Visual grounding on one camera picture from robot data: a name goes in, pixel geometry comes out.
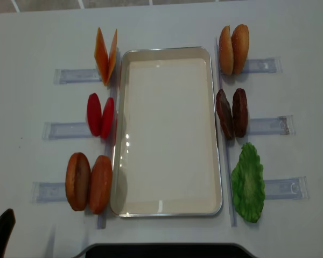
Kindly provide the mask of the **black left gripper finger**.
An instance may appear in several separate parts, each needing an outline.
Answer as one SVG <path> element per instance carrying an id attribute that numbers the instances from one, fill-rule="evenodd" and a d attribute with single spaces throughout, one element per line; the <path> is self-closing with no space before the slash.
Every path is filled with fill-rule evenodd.
<path id="1" fill-rule="evenodd" d="M 7 209 L 0 216 L 0 257 L 4 257 L 5 250 L 16 223 L 13 209 Z"/>

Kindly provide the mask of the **black robot base front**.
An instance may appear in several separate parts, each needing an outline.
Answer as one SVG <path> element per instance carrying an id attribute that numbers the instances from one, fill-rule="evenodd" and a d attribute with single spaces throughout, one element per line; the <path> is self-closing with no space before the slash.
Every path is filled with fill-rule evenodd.
<path id="1" fill-rule="evenodd" d="M 240 247 L 208 244 L 99 245 L 85 257 L 251 257 Z"/>

